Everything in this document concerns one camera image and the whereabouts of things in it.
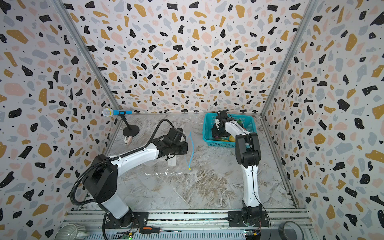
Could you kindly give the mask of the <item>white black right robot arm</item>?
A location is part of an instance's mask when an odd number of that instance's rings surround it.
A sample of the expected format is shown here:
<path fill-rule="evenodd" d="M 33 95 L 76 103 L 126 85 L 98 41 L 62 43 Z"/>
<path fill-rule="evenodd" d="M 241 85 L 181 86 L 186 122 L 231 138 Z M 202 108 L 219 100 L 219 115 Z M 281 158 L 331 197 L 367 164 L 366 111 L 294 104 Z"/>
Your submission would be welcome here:
<path fill-rule="evenodd" d="M 235 138 L 235 156 L 244 180 L 242 220 L 246 225 L 253 226 L 263 215 L 258 187 L 258 168 L 262 159 L 258 134 L 249 132 L 227 111 L 220 110 L 212 127 L 212 136 Z"/>

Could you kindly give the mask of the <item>clear zip top bag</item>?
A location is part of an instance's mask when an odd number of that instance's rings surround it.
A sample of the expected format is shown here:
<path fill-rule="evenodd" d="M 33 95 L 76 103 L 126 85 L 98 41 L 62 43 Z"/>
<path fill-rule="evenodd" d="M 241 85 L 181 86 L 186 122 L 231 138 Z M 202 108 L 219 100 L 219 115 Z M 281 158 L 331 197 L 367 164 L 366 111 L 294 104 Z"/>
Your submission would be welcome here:
<path fill-rule="evenodd" d="M 238 200 L 233 156 L 190 135 L 187 155 L 141 164 L 132 175 L 153 209 L 226 209 Z"/>

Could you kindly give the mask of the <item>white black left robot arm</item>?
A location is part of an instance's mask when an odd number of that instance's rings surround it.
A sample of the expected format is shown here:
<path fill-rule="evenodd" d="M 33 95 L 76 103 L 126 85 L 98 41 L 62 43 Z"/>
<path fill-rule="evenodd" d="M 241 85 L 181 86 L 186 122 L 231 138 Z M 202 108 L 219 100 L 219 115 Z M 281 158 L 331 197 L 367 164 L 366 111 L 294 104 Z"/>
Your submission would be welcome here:
<path fill-rule="evenodd" d="M 94 159 L 82 180 L 84 187 L 106 213 L 120 220 L 131 209 L 117 193 L 118 178 L 133 168 L 163 157 L 186 155 L 188 143 L 181 128 L 170 128 L 167 135 L 152 139 L 143 147 L 119 156 L 99 155 Z"/>

